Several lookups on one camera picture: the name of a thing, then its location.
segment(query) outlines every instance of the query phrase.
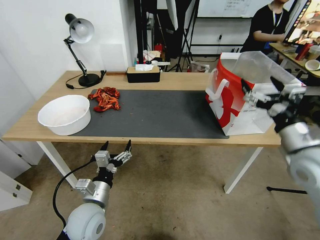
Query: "robotic hand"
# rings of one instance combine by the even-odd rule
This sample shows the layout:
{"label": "robotic hand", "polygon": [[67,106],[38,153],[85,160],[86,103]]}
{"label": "robotic hand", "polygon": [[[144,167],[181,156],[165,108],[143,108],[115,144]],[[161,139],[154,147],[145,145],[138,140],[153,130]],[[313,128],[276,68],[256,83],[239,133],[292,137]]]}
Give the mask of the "robotic hand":
{"label": "robotic hand", "polygon": [[93,178],[92,181],[90,179],[78,180],[76,189],[84,194],[83,201],[85,203],[72,211],[58,239],[96,240],[102,235],[106,225],[105,210],[108,207],[113,174],[117,172],[118,167],[125,164],[132,157],[130,152],[131,140],[129,140],[125,151],[119,155],[110,155],[107,147],[108,142],[102,146],[100,151],[92,156],[90,161],[96,161],[98,176]]}
{"label": "robotic hand", "polygon": [[253,106],[266,109],[274,120],[275,131],[281,137],[288,172],[310,196],[320,224],[320,140],[313,139],[307,124],[297,117],[298,106],[306,88],[300,84],[284,85],[273,77],[271,81],[280,92],[276,96],[252,92],[242,79],[243,99]]}

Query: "lamp shade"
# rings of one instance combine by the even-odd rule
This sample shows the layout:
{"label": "lamp shade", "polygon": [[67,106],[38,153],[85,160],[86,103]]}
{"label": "lamp shade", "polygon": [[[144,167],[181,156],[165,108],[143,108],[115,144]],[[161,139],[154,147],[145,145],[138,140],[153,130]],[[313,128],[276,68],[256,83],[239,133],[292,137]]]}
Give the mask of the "lamp shade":
{"label": "lamp shade", "polygon": [[65,17],[69,24],[71,38],[77,43],[89,42],[94,34],[92,23],[83,18],[76,18],[73,14],[68,13]]}

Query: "clear plastic bag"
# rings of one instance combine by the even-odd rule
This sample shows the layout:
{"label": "clear plastic bag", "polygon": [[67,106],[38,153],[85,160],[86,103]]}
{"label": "clear plastic bag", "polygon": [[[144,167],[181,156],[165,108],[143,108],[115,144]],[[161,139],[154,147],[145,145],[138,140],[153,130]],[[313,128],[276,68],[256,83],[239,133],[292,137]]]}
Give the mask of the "clear plastic bag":
{"label": "clear plastic bag", "polygon": [[232,73],[251,83],[269,83],[271,76],[284,84],[289,84],[295,79],[293,75],[260,51],[243,52]]}
{"label": "clear plastic bag", "polygon": [[188,72],[203,72],[203,73],[208,73],[210,69],[209,65],[206,64],[200,64],[198,62],[191,61]]}

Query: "lanyard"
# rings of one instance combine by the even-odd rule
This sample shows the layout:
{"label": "lanyard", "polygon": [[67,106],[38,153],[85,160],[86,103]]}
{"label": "lanyard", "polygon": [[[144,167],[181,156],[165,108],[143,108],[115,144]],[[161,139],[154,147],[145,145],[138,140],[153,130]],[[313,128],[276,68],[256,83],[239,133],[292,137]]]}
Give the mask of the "lanyard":
{"label": "lanyard", "polygon": [[274,31],[276,30],[276,28],[279,26],[279,24],[280,24],[280,22],[281,22],[281,19],[282,19],[282,15],[283,15],[283,11],[282,11],[282,13],[281,13],[281,16],[280,16],[280,18],[279,18],[279,21],[278,21],[278,23],[276,24],[276,13],[275,12],[272,12],[273,13],[273,31],[272,31],[272,33],[271,34],[273,34],[274,33]]}

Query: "white bowl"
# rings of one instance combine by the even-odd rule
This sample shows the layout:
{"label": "white bowl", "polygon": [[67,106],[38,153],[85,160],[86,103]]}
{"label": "white bowl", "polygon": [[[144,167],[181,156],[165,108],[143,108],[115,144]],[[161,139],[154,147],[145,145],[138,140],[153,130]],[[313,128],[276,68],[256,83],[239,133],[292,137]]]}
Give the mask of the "white bowl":
{"label": "white bowl", "polygon": [[320,62],[318,60],[309,60],[306,62],[305,67],[309,71],[316,71],[320,69]]}
{"label": "white bowl", "polygon": [[71,135],[84,129],[91,120],[89,100],[81,95],[66,95],[52,100],[38,113],[38,122],[58,135]]}

